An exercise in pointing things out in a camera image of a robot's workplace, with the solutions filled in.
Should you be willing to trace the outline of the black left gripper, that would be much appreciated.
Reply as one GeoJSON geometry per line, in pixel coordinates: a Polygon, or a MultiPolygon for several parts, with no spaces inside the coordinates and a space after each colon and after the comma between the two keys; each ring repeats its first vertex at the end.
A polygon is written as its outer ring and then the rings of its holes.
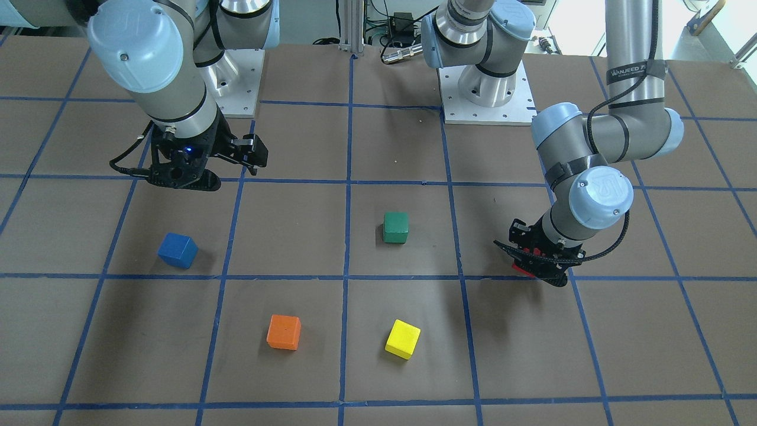
{"type": "Polygon", "coordinates": [[[509,227],[508,239],[510,243],[513,243],[512,246],[498,240],[495,240],[494,244],[505,251],[512,259],[514,248],[527,249],[532,253],[539,249],[541,253],[545,254],[545,257],[549,257],[549,259],[544,259],[547,263],[545,266],[547,278],[539,280],[543,280],[543,282],[551,284],[555,288],[563,288],[567,285],[567,270],[570,267],[582,264],[585,257],[585,251],[581,249],[581,245],[568,247],[562,240],[557,243],[552,242],[544,234],[541,221],[534,225],[527,225],[524,221],[514,219],[509,227]]]}

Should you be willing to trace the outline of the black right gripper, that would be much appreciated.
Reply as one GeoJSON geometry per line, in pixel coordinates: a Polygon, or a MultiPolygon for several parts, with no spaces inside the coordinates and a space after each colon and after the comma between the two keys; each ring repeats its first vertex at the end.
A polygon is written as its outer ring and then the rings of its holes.
{"type": "Polygon", "coordinates": [[[151,165],[148,182],[169,189],[218,191],[220,177],[206,168],[210,157],[244,166],[256,177],[267,167],[268,148],[254,133],[233,138],[222,113],[208,129],[194,137],[179,138],[155,126],[151,130],[151,165]]]}

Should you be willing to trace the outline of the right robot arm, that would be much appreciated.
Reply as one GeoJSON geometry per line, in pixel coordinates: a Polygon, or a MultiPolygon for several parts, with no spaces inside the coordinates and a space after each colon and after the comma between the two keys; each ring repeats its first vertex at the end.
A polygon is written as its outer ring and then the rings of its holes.
{"type": "Polygon", "coordinates": [[[117,173],[149,184],[217,191],[211,157],[266,167],[260,137],[236,137],[219,100],[242,83],[233,50],[268,50],[280,40],[277,1],[3,1],[2,25],[17,28],[80,26],[106,73],[150,118],[148,168],[118,165],[117,173]]]}

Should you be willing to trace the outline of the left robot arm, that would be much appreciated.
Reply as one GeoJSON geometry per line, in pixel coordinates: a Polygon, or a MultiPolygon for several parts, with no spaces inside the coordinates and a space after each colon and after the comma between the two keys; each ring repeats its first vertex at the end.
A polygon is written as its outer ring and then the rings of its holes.
{"type": "MultiPolygon", "coordinates": [[[[683,140],[679,113],[665,107],[660,15],[658,1],[607,1],[608,100],[587,116],[561,102],[533,117],[533,142],[556,201],[533,225],[514,220],[509,243],[497,242],[515,270],[565,286],[568,269],[590,261],[585,241],[618,220],[620,237],[627,232],[635,192],[614,164],[664,156],[683,140]]],[[[533,29],[533,12],[518,1],[445,1],[422,19],[422,51],[431,68],[463,66],[458,86],[466,100],[502,107],[533,29]]]]}

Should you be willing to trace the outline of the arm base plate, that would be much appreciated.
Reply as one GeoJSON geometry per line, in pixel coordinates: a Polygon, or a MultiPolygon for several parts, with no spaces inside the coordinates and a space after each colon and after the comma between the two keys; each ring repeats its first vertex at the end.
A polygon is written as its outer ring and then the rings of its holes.
{"type": "Polygon", "coordinates": [[[222,59],[200,72],[227,118],[254,118],[267,52],[262,49],[227,50],[222,59]]]}
{"type": "Polygon", "coordinates": [[[525,65],[498,78],[476,65],[438,68],[439,90],[449,124],[529,126],[537,114],[525,65]]]}

